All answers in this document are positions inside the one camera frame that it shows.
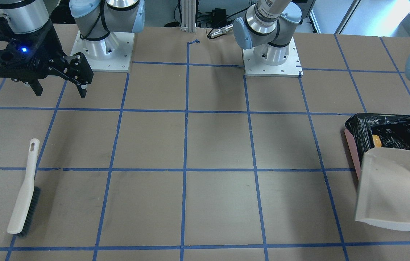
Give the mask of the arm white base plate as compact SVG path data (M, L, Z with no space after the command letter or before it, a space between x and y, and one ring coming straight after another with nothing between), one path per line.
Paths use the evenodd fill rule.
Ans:
M132 61L135 33L111 32L99 41L82 40L76 35L71 54L83 53L94 72L128 73Z
M288 46L268 43L242 50L246 76L302 77L304 75L294 38Z

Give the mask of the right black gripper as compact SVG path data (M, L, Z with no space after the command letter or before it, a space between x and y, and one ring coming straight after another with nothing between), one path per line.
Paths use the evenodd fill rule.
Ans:
M83 53L74 56L64 53L51 20L34 32L17 34L9 21L1 17L0 78L21 81L36 96L41 96L43 88L39 80L50 75L72 82L85 98L87 91L83 86L91 84L94 73Z

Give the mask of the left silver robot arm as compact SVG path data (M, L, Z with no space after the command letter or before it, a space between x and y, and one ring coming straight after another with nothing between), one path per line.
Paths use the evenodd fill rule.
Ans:
M259 0L233 21L248 75L302 76L293 40L301 20L301 9L290 0ZM404 72L410 81L410 55Z

